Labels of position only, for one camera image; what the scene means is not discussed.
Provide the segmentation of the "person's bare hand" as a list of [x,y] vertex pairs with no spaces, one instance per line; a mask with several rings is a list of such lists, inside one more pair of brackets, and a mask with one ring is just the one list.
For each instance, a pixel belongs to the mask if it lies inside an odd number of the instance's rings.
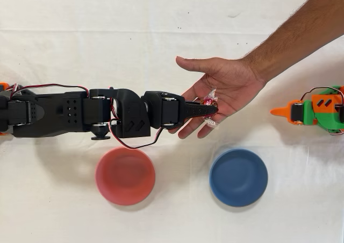
[[185,100],[202,99],[215,90],[218,112],[212,120],[217,124],[244,108],[266,84],[241,59],[185,59],[178,56],[176,63],[187,71],[204,74],[182,95]]

